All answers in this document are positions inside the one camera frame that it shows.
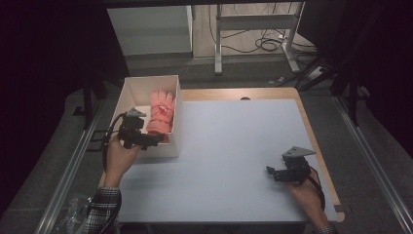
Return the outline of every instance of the black curtain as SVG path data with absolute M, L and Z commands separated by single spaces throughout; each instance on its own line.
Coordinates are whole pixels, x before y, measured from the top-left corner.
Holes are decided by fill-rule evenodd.
M 357 63 L 367 106 L 413 157 L 413 2 L 385 1 Z
M 118 80 L 129 73 L 100 6 L 0 1 L 0 23 L 3 213 L 52 137 L 66 97 L 86 77 Z

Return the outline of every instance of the black cable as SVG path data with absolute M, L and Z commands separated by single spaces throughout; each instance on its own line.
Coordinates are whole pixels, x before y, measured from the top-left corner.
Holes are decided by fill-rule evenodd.
M 312 170 L 314 170 L 314 172 L 316 173 L 317 178 L 318 178 L 318 180 L 319 180 L 319 173 L 317 172 L 317 170 L 314 169 L 314 168 L 311 167 L 311 166 L 310 166 L 310 168 L 311 168 Z M 311 175 L 308 175 L 308 176 L 307 176 L 307 180 L 308 180 L 310 183 L 312 183 L 313 186 L 316 188 L 317 193 L 319 194 L 319 199 L 320 199 L 320 201 L 321 201 L 321 208 L 322 208 L 322 210 L 324 211 L 324 209 L 325 209 L 325 197 L 324 197 L 324 192 L 322 192 L 321 181 L 319 180 L 319 182 L 316 182 L 316 181 L 311 177 Z
M 277 8 L 279 7 L 279 5 L 280 5 L 280 3 L 279 4 L 277 4 L 277 3 L 274 4 L 273 12 L 271 14 L 274 14 L 277 11 Z
M 270 5 L 269 3 L 267 3 L 267 5 L 265 5 L 265 8 L 262 10 L 261 15 L 264 13 L 265 9 L 267 9 L 269 5 Z
M 237 13 L 237 15 L 239 15 L 238 12 L 237 12 L 237 9 L 235 9 L 235 4 L 234 4 L 234 11 Z
M 106 154 L 107 148 L 109 146 L 109 140 L 112 137 L 113 129 L 115 128 L 116 123 L 121 117 L 125 117 L 126 113 L 119 114 L 115 120 L 113 120 L 112 124 L 109 127 L 109 130 L 106 133 L 106 136 L 103 138 L 103 152 L 102 152 L 102 162 L 103 162 L 103 169 L 106 171 Z
M 292 5 L 292 2 L 289 3 L 289 8 L 288 8 L 288 12 L 287 12 L 288 14 L 289 14 L 289 10 L 291 10 L 291 5 Z
M 115 221 L 116 216 L 118 216 L 118 213 L 121 210 L 121 207 L 122 207 L 122 195 L 119 196 L 119 198 L 118 198 L 118 203 L 116 205 L 115 211 L 107 219 L 106 223 L 103 225 L 102 229 L 99 231 L 99 234 L 106 233 L 106 230 L 109 227 L 109 225 L 112 224 L 113 221 Z
M 294 44 L 296 46 L 302 46 L 302 47 L 315 47 L 315 46 L 310 46 L 310 45 L 301 45 L 301 44 L 297 44 L 297 43 L 294 43 L 294 42 L 292 44 Z
M 307 74 L 309 70 L 321 59 L 321 54 L 317 54 L 317 57 L 314 58 L 307 66 L 304 68 L 303 71 L 300 72 L 299 75 L 297 75 L 297 82 L 295 83 L 294 88 L 298 89 L 298 86 L 301 83 L 301 80 L 303 78 L 303 75 Z
M 267 48 L 264 47 L 264 45 L 274 45 L 275 48 L 274 49 L 267 49 Z M 271 39 L 271 38 L 265 38 L 265 37 L 259 38 L 255 41 L 255 46 L 257 48 L 261 48 L 262 50 L 264 50 L 266 52 L 276 51 L 281 45 L 282 45 L 282 41 L 276 40 L 276 39 Z
M 215 41 L 215 38 L 213 37 L 213 34 L 212 34 L 212 27 L 211 27 L 211 25 L 210 25 L 210 5 L 208 5 L 208 19 L 209 19 L 209 32 L 210 32 L 210 36 L 212 37 L 212 40 L 213 40 L 213 42 L 216 44 L 216 41 Z M 221 45 L 221 47 L 222 48 L 228 48 L 228 49 L 231 49 L 231 50 L 234 50 L 234 51 L 236 51 L 236 52 L 240 52 L 240 53 L 251 53 L 251 52 L 254 52 L 254 51 L 257 51 L 259 48 L 256 48 L 256 49 L 254 49 L 254 50 L 251 50 L 251 51 L 240 51 L 240 50 L 237 50 L 237 49 L 235 49 L 235 48 L 232 48 L 232 47 L 229 47 L 229 46 L 222 46 Z
M 276 12 L 277 12 L 277 10 L 279 9 L 280 3 L 276 3 L 276 5 L 277 5 L 277 7 L 276 7 L 276 9 L 275 9 L 275 11 L 274 11 L 273 13 L 276 13 Z
M 239 35 L 239 34 L 241 34 L 241 33 L 248 32 L 248 31 L 249 31 L 249 30 L 244 30 L 244 31 L 241 31 L 241 32 L 237 32 L 237 33 L 228 35 L 228 36 L 221 36 L 221 35 L 219 35 L 219 36 L 220 36 L 222 39 L 225 39 L 225 38 L 232 37 L 232 36 L 236 36 L 236 35 Z

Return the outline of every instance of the plaid sleeve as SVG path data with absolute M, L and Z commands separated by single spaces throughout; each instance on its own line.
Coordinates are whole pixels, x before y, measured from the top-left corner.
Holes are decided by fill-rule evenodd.
M 313 234 L 338 234 L 338 231 L 333 225 L 314 229 Z
M 90 212 L 83 233 L 99 233 L 103 225 L 116 212 L 120 204 L 121 191 L 119 188 L 100 187 L 94 194 L 90 204 Z M 118 218 L 107 228 L 106 233 L 119 233 Z

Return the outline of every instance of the white tabletop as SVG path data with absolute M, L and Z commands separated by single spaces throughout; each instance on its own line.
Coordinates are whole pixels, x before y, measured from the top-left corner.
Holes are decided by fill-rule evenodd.
M 294 99 L 184 101 L 182 107 L 180 156 L 136 161 L 122 179 L 120 222 L 308 220 L 266 172 L 266 166 L 284 169 L 282 154 L 293 145 L 313 149 Z M 315 156 L 306 159 L 319 170 Z M 323 191 L 325 212 L 335 221 Z

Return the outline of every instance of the cardboard box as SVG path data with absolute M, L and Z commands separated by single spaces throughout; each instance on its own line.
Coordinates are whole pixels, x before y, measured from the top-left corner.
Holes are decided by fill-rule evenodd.
M 174 94 L 175 110 L 172 120 L 172 131 L 168 134 L 169 140 L 167 142 L 159 143 L 158 146 L 150 146 L 146 151 L 141 150 L 138 157 L 178 157 L 180 150 L 182 120 L 182 100 L 178 76 L 171 75 L 125 78 L 125 84 L 119 97 L 115 113 L 112 117 L 112 122 L 119 114 L 125 113 L 135 107 L 140 112 L 146 113 L 146 117 L 142 118 L 145 120 L 145 125 L 141 129 L 141 131 L 146 134 L 146 125 L 151 118 L 151 92 L 155 90 L 165 90 L 167 93 Z M 121 123 L 122 119 L 117 122 L 114 131 L 119 130 Z

